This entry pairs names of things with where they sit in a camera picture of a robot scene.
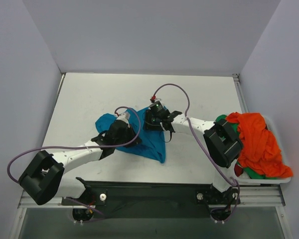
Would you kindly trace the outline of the blue t-shirt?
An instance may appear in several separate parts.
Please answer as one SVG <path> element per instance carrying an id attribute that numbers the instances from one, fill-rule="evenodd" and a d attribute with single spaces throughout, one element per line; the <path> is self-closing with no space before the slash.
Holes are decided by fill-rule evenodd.
<path id="1" fill-rule="evenodd" d="M 96 130 L 98 132 L 108 130 L 115 119 L 116 117 L 109 113 L 100 116 L 95 122 Z M 141 144 L 129 148 L 118 147 L 116 150 L 153 159 L 160 163 L 165 162 L 166 149 L 164 134 L 162 132 L 149 131 L 142 128 L 139 138 L 142 140 Z"/>

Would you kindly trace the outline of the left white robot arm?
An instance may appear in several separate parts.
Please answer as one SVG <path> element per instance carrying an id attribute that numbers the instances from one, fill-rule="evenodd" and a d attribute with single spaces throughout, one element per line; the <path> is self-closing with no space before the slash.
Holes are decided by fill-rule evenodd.
<path id="1" fill-rule="evenodd" d="M 40 150 L 18 179 L 18 184 L 38 205 L 44 205 L 56 195 L 73 197 L 79 205 L 87 204 L 91 193 L 87 186 L 63 176 L 84 164 L 102 160 L 118 147 L 132 147 L 141 142 L 142 126 L 134 128 L 128 120 L 115 120 L 108 130 L 79 147 L 62 147 L 61 152 Z"/>

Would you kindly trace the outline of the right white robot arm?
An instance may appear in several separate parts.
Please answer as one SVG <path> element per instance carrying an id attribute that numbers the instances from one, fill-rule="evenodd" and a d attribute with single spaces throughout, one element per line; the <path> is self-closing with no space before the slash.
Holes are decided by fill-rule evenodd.
<path id="1" fill-rule="evenodd" d="M 227 120 L 192 118 L 179 111 L 170 112 L 157 101 L 145 111 L 144 129 L 193 136 L 216 170 L 211 199 L 223 203 L 229 197 L 228 189 L 237 185 L 233 176 L 234 164 L 243 149 L 243 143 Z"/>

